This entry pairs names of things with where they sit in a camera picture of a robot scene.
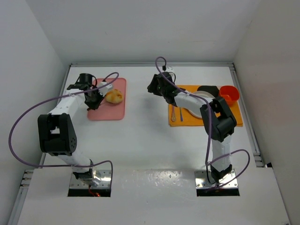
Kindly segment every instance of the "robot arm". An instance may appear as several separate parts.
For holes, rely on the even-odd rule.
[[[173,69],[168,68],[163,72],[165,77],[172,82]],[[180,92],[170,85],[162,75],[154,75],[151,84],[147,87],[148,92],[163,96],[167,103],[176,107],[189,109],[193,112],[200,111],[206,133],[209,131],[209,110],[206,103],[200,99]],[[236,119],[228,104],[222,97],[205,98],[211,106],[212,123],[212,153],[213,160],[224,154],[230,153],[230,140],[236,126]],[[211,175],[218,182],[232,170],[229,157],[224,157],[210,165]]]
[[[113,89],[110,84],[89,93],[72,95],[82,90],[95,88],[92,78],[90,74],[80,74],[76,83],[70,85],[64,93],[70,96],[63,98],[53,110],[46,115],[40,115],[37,120],[42,152],[56,156],[69,165],[92,164],[92,161],[80,150],[76,150],[77,137],[72,124],[73,116],[82,103],[85,103],[88,109],[98,109],[107,92]],[[97,86],[104,84],[106,82],[100,82]],[[90,168],[72,167],[72,169],[77,179],[89,180],[93,177],[93,171]]]

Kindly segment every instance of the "red cup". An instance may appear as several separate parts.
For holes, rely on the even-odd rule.
[[[222,86],[219,96],[223,97],[229,106],[236,103],[240,98],[238,89],[234,86]]]

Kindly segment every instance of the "pink tray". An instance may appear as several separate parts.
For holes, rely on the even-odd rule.
[[[112,83],[114,89],[120,90],[124,95],[124,100],[120,104],[112,104],[104,99],[97,110],[89,110],[89,120],[121,120],[125,116],[125,100],[126,100],[126,80],[118,78]]]

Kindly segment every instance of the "bread roll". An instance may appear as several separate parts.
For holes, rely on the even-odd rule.
[[[110,102],[113,104],[118,104],[118,103],[122,102],[123,99],[124,99],[124,96],[123,96],[122,92],[119,91],[118,89],[113,89],[113,90],[109,91],[105,96],[105,100],[107,102]]]

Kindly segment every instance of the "white tabletop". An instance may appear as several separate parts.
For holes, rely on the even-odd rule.
[[[173,67],[176,84],[233,85],[228,67]],[[168,104],[163,97],[147,92],[155,67],[72,67],[65,88],[75,83],[80,73],[103,78],[118,71],[127,80],[125,117],[119,121],[90,121],[87,106],[82,105],[72,122],[77,135],[77,149],[93,162],[111,160],[116,168],[127,169],[201,169],[207,146],[204,127],[170,127]],[[251,152],[245,126],[236,127],[231,150]],[[251,154],[251,165],[255,162]],[[233,166],[244,166],[244,153],[232,157]],[[46,156],[45,164],[61,163]]]
[[[174,70],[177,84],[233,85],[228,67]],[[156,73],[154,67],[72,67],[66,87],[80,73],[100,78],[114,71],[127,80],[125,118],[89,121],[82,106],[73,119],[77,147],[94,162],[110,159],[114,164],[111,197],[67,197],[71,168],[36,169],[19,225],[282,225],[288,221],[273,170],[256,168],[251,153],[249,168],[238,178],[240,196],[196,196],[194,170],[204,166],[207,134],[204,127],[168,125],[167,103],[146,89]],[[245,127],[235,129],[231,147],[253,150]],[[247,156],[236,154],[231,160],[239,173]],[[61,161],[46,157],[45,164],[55,163]]]

